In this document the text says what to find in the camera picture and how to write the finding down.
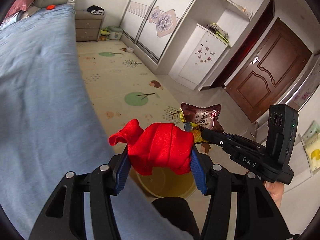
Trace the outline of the person's right hand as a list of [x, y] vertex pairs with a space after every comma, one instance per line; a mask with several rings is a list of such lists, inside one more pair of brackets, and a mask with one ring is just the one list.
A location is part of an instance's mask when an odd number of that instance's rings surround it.
[[284, 194], [284, 184], [281, 182], [268, 182], [264, 181], [264, 187], [269, 192], [271, 198], [274, 200], [276, 206], [280, 208], [282, 196]]

